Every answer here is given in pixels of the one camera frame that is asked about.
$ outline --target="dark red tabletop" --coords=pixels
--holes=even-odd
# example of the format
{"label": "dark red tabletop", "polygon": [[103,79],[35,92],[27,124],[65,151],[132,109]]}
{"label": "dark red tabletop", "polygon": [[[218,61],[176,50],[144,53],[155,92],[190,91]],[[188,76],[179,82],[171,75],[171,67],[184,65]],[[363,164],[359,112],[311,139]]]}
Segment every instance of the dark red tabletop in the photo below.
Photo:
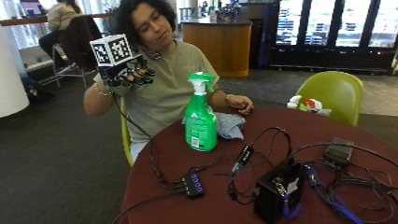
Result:
{"label": "dark red tabletop", "polygon": [[[332,120],[311,112],[303,112],[288,108],[258,107],[251,116],[244,117],[243,134],[246,139],[219,139],[219,145],[212,152],[200,152],[192,149],[184,140],[184,126],[176,122],[155,137],[154,146],[156,166],[170,182],[182,180],[191,167],[204,166],[219,158],[234,158],[246,145],[251,145],[260,133],[270,127],[283,128],[292,137],[293,149],[308,144],[331,142],[335,137],[345,138],[353,143],[365,147],[395,161],[398,161],[398,151],[381,139],[372,136],[345,123]],[[256,141],[255,149],[268,155],[272,143],[272,133],[266,133]],[[315,160],[323,157],[325,147],[313,147],[297,153],[297,160]],[[280,135],[275,139],[271,162],[279,164],[287,157],[288,144]],[[151,147],[147,146],[132,167],[127,190],[124,196],[124,208],[151,198],[174,191],[162,186],[158,176],[154,173],[150,160]],[[122,223],[266,223],[255,213],[255,205],[242,205],[235,202],[228,193],[228,184],[232,167],[236,160],[222,160],[212,167],[199,172],[199,179],[204,187],[204,196],[199,199],[190,199],[184,194],[164,196],[156,200],[140,204],[131,209],[122,218]],[[375,157],[369,153],[355,150],[352,162],[389,174],[393,185],[398,183],[398,169]],[[271,171],[268,163],[259,165],[255,169],[246,169],[238,176],[238,188],[251,194],[258,179]],[[327,180],[332,171],[325,169],[320,176]],[[372,189],[343,188],[343,196],[348,203],[377,203],[373,199]],[[305,182],[303,194],[303,209],[296,219],[283,217],[279,223],[348,223],[325,202],[320,199],[315,190]],[[371,213],[365,209],[357,209],[361,218],[377,219],[384,212]]]}

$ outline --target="refrigerator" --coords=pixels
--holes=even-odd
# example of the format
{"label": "refrigerator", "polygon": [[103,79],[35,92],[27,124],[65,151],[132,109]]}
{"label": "refrigerator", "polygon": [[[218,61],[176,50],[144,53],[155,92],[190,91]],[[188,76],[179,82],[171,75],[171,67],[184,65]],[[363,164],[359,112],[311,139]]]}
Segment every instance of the refrigerator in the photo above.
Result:
{"label": "refrigerator", "polygon": [[270,65],[385,73],[397,33],[398,1],[282,0]]}

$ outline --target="wooden counter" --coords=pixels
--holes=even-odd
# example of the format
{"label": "wooden counter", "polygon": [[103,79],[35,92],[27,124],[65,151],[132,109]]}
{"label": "wooden counter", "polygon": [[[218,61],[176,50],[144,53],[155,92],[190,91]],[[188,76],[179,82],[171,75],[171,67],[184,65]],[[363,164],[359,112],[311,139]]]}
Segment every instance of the wooden counter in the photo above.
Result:
{"label": "wooden counter", "polygon": [[[94,14],[94,18],[106,18],[112,16],[111,13],[104,14]],[[22,19],[14,19],[14,20],[3,20],[0,21],[2,26],[13,26],[13,25],[25,25],[25,24],[34,24],[34,23],[46,23],[49,22],[49,17],[37,17],[37,18],[22,18]]]}
{"label": "wooden counter", "polygon": [[183,21],[184,42],[196,45],[222,77],[250,75],[252,22],[211,21],[210,18]]}

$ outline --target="person in background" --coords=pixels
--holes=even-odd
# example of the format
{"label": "person in background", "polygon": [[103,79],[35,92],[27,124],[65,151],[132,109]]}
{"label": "person in background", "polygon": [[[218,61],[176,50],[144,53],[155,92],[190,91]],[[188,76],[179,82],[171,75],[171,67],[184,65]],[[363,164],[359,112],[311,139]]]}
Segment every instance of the person in background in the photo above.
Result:
{"label": "person in background", "polygon": [[[75,0],[58,0],[58,4],[49,11],[49,29],[50,34],[39,39],[41,48],[53,58],[53,46],[61,43],[61,37],[67,29],[71,20],[83,16],[85,12],[77,5]],[[55,51],[55,65],[58,74],[65,74],[77,68],[77,63],[69,64],[58,51]]]}
{"label": "person in background", "polygon": [[[192,73],[206,72],[216,76],[215,92],[208,92],[210,105],[214,108],[231,106],[240,114],[250,115],[255,109],[254,101],[243,95],[228,95],[219,88],[219,75],[200,49],[174,38],[176,12],[167,0],[124,0],[118,13],[118,34],[126,34],[134,51],[143,55],[148,67],[156,71],[155,81],[152,84],[132,85],[131,88],[108,88],[98,75],[94,86],[86,91],[87,114],[104,114],[115,105],[112,95],[116,93],[118,97],[124,98],[127,116],[155,136],[183,119],[195,93],[188,77]],[[134,81],[136,77],[140,77],[139,73],[127,78]],[[130,133],[135,161],[150,138],[131,124]]]}

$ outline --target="woman's left hand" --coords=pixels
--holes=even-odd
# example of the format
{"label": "woman's left hand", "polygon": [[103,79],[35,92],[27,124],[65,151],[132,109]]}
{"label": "woman's left hand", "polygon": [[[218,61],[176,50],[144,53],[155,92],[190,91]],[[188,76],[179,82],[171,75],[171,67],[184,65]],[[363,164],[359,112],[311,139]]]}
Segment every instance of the woman's left hand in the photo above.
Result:
{"label": "woman's left hand", "polygon": [[255,110],[254,101],[250,99],[250,97],[243,95],[230,95],[226,98],[227,104],[239,109],[239,113],[244,115],[251,115],[252,111]]}

